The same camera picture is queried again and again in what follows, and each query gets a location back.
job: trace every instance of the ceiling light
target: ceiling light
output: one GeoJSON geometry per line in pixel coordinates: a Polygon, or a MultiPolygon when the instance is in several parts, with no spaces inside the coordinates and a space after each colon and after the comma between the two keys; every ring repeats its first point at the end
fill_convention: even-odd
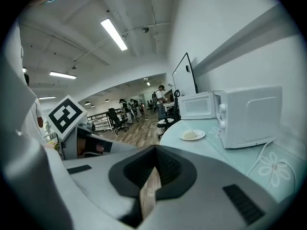
{"type": "Polygon", "coordinates": [[[68,74],[63,74],[59,72],[52,71],[49,74],[50,76],[56,76],[56,77],[61,77],[61,78],[67,78],[67,79],[75,79],[76,76],[68,75],[68,74]]]}
{"type": "Polygon", "coordinates": [[[55,96],[47,96],[47,97],[39,97],[40,100],[44,100],[44,99],[54,99],[55,96]]]}
{"type": "Polygon", "coordinates": [[[127,49],[127,46],[125,45],[124,41],[121,39],[120,35],[116,31],[110,19],[102,21],[101,25],[106,29],[106,31],[110,34],[110,36],[113,38],[115,43],[117,43],[117,45],[120,47],[121,50],[127,49]]]}

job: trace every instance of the microwave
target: microwave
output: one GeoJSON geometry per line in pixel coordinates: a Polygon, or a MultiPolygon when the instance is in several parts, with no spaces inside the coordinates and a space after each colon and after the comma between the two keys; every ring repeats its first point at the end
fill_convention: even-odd
{"type": "Polygon", "coordinates": [[[248,87],[178,98],[181,119],[216,118],[224,148],[273,141],[280,126],[282,87],[248,87]]]}

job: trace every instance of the office chair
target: office chair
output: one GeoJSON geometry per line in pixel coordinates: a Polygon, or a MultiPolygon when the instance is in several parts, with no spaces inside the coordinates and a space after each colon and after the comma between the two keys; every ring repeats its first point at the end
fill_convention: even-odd
{"type": "Polygon", "coordinates": [[[124,130],[127,132],[125,129],[129,129],[129,127],[123,127],[122,125],[127,122],[127,119],[119,120],[117,117],[117,114],[115,110],[109,110],[109,112],[106,114],[112,121],[112,125],[114,128],[118,128],[115,130],[115,134],[117,135],[119,131],[124,130]]]}
{"type": "Polygon", "coordinates": [[[157,124],[158,128],[165,128],[165,131],[180,120],[179,107],[178,107],[178,97],[180,96],[179,90],[175,91],[174,96],[175,96],[174,109],[172,111],[163,112],[163,114],[166,114],[167,116],[163,117],[163,119],[161,119],[157,124]]]}

